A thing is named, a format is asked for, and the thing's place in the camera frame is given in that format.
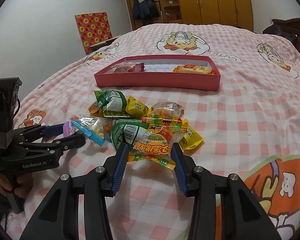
wooden wardrobe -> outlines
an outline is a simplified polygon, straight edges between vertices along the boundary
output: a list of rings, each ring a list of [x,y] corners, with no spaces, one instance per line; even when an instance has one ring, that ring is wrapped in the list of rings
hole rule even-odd
[[[179,0],[185,24],[222,24],[253,32],[251,0]]]
[[[155,0],[161,11],[161,18],[156,23],[171,23],[166,13],[180,14],[175,22],[183,24],[222,24],[247,29],[253,32],[253,13],[251,0]],[[132,19],[133,1],[127,0],[133,29],[141,24]]]

metal screw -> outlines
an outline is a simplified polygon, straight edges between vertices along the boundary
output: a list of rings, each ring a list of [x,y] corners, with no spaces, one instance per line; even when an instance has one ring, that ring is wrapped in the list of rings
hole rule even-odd
[[[232,179],[232,180],[238,180],[239,176],[237,174],[232,173],[232,174],[230,174],[230,179]]]
[[[103,173],[106,169],[104,168],[104,166],[98,166],[96,167],[96,172],[97,173]]]
[[[203,172],[203,167],[201,166],[195,166],[193,169],[195,172]]]
[[[61,179],[61,180],[67,180],[67,179],[69,179],[69,174],[62,174],[62,175],[60,176],[60,179]]]

hanging jacket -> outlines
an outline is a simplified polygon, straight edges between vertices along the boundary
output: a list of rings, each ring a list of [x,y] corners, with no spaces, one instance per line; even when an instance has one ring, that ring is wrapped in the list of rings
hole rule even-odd
[[[143,0],[141,3],[138,0],[134,0],[132,16],[135,21],[145,22],[153,20],[154,17],[159,17],[160,15],[154,0]]]

candy wrapper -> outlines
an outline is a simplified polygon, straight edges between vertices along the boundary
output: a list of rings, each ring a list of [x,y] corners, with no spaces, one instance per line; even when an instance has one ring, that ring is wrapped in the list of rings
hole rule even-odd
[[[192,150],[202,143],[204,139],[188,125],[187,133],[181,138],[179,145],[183,150]]]
[[[163,115],[170,117],[180,117],[184,114],[184,109],[182,105],[174,102],[158,102],[151,107],[151,115]]]
[[[103,117],[83,117],[71,121],[90,140],[102,146],[111,131],[111,120]]]
[[[203,67],[203,66],[196,66],[196,65],[181,65],[181,66],[177,66],[173,70],[173,72],[213,74],[213,69],[211,67]]]
[[[70,135],[75,134],[76,132],[79,131],[79,129],[77,127],[75,127],[71,121],[75,121],[78,120],[80,118],[82,118],[83,115],[79,114],[79,116],[73,116],[69,121],[65,122],[65,124],[63,125],[63,136],[64,137],[69,137]]]
[[[133,73],[133,72],[143,72],[145,70],[144,63],[137,62],[122,62],[114,65],[110,73]]]
[[[100,90],[95,91],[94,93],[97,98],[98,107],[103,110],[104,117],[132,117],[132,115],[125,111],[127,100],[122,92],[115,90]]]
[[[142,118],[143,123],[149,124],[149,126],[176,126],[180,128],[182,133],[186,133],[188,129],[188,120],[181,120],[177,117],[163,116],[163,115],[148,115]]]
[[[131,150],[148,129],[149,125],[141,120],[117,119],[113,121],[111,139],[114,149],[117,151],[120,144],[125,142]]]
[[[171,147],[183,136],[177,126],[150,127],[143,137],[135,143],[128,154],[128,162],[150,159],[173,170],[176,166],[171,159]]]
[[[88,108],[90,114],[95,114],[100,110],[98,106],[98,101],[95,101],[91,106]]]
[[[126,112],[141,119],[143,116],[149,114],[150,109],[144,103],[136,100],[133,96],[129,96]]]

red box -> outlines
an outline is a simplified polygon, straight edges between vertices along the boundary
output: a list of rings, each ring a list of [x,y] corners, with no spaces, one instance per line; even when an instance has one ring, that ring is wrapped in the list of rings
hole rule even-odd
[[[107,73],[111,68],[124,61],[145,64],[145,72]],[[210,65],[214,74],[147,72],[148,67],[156,65]],[[145,55],[124,57],[95,73],[98,87],[174,87],[218,91],[220,72],[211,58],[192,55]]]

